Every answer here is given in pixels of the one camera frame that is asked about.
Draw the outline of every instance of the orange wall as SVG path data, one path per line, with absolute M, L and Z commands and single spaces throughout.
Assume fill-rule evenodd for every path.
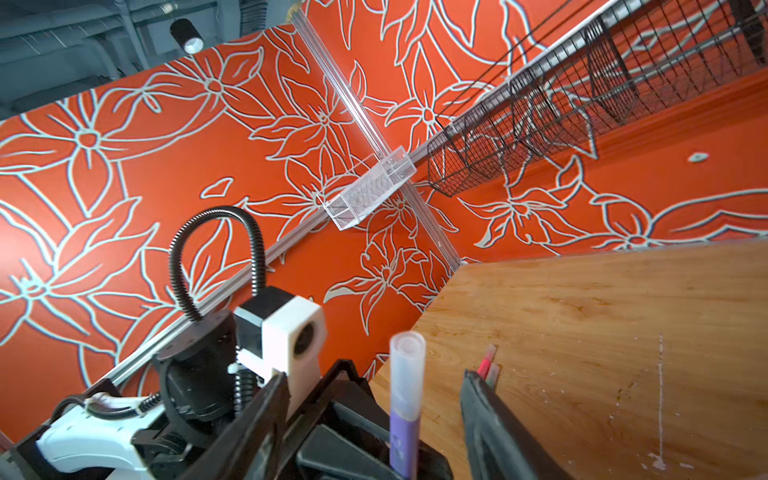
M 244 207 L 272 245 L 370 153 L 291 28 L 0 124 L 0 429 L 20 439 L 179 316 L 167 246 L 189 217 Z M 366 372 L 447 273 L 399 196 L 354 230 L 317 230 L 268 282 L 325 303 L 323 368 Z M 246 264 L 230 220 L 184 250 L 196 300 Z

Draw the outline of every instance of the wire basket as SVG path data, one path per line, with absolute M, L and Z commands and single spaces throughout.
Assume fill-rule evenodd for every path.
M 584 17 L 579 26 L 528 63 L 538 50 L 523 38 L 475 84 L 513 74 L 476 101 L 470 85 L 438 115 L 454 120 L 427 145 L 437 191 L 450 197 L 766 63 L 766 0 L 611 0 L 590 15 L 572 1 L 529 35 Z

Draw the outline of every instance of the ceiling pipe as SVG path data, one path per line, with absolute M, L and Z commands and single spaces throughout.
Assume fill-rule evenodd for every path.
M 204 3 L 213 3 L 215 0 L 207 0 L 206 2 L 191 2 L 194 6 L 202 5 Z M 173 10 L 183 10 L 184 4 L 190 3 L 188 0 L 128 0 L 127 6 L 131 11 L 131 16 L 136 12 L 141 11 L 147 7 L 158 5 L 158 10 L 161 12 L 167 10 L 172 12 Z M 21 18 L 13 18 L 12 20 L 0 20 L 0 38 L 13 38 L 21 35 L 34 34 L 37 31 L 52 30 L 53 28 L 67 27 L 72 25 L 73 27 L 83 22 L 90 22 L 91 20 L 103 20 L 113 15 L 119 15 L 120 11 L 116 5 L 83 5 L 76 8 L 66 8 L 64 10 L 54 10 L 53 12 L 40 13 L 37 15 L 28 15 Z
M 134 23 L 168 15 L 175 10 L 188 10 L 201 5 L 209 5 L 210 0 L 176 0 L 159 5 L 151 5 L 131 13 Z M 0 31 L 0 64 L 23 60 L 36 55 L 45 55 L 52 51 L 79 45 L 88 37 L 106 31 L 122 28 L 120 15 L 99 18 L 88 22 L 75 23 L 50 30 L 34 31 L 14 38 L 3 38 Z
M 125 0 L 114 0 L 114 4 L 120 11 L 120 18 L 123 20 L 123 26 L 128 33 L 128 38 L 131 40 L 131 44 L 134 46 L 136 55 L 139 57 L 139 63 L 144 70 L 149 70 L 149 61 L 147 60 L 147 52 L 144 50 L 144 46 L 141 44 L 141 39 L 136 31 L 136 25 L 131 19 L 131 10 L 128 9 L 128 4 Z
M 96 55 L 101 60 L 101 63 L 104 65 L 104 68 L 107 69 L 107 76 L 111 80 L 117 80 L 121 77 L 117 65 L 114 64 L 112 57 L 109 56 L 107 49 L 104 48 L 99 40 L 93 37 L 83 38 L 83 45 L 90 47 L 95 51 Z

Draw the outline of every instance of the marker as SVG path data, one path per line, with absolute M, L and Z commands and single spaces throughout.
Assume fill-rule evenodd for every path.
M 491 368 L 491 362 L 493 361 L 493 356 L 495 354 L 496 345 L 488 345 L 488 348 L 485 350 L 485 357 L 483 357 L 483 360 L 480 363 L 480 368 L 478 368 L 478 375 L 480 375 L 484 380 L 485 377 L 488 376 L 488 369 Z
M 427 342 L 416 332 L 398 333 L 389 341 L 389 466 L 404 478 L 416 478 L 419 467 L 426 353 Z

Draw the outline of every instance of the wooden tabletop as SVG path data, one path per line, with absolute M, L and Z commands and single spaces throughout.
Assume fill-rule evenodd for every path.
M 422 440 L 471 478 L 458 394 L 497 393 L 575 478 L 768 473 L 768 242 L 461 267 L 417 322 Z M 389 365 L 371 385 L 389 410 Z

